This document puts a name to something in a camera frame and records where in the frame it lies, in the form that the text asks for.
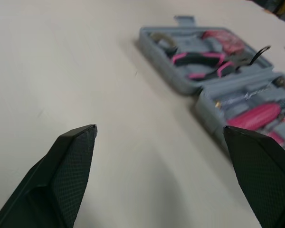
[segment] white table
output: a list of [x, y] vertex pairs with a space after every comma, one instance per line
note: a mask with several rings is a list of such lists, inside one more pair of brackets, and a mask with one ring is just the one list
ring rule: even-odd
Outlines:
[[195, 15], [285, 72], [285, 23], [246, 0], [0, 0], [0, 208], [62, 133], [97, 124], [76, 227], [258, 228], [222, 151], [134, 45]]

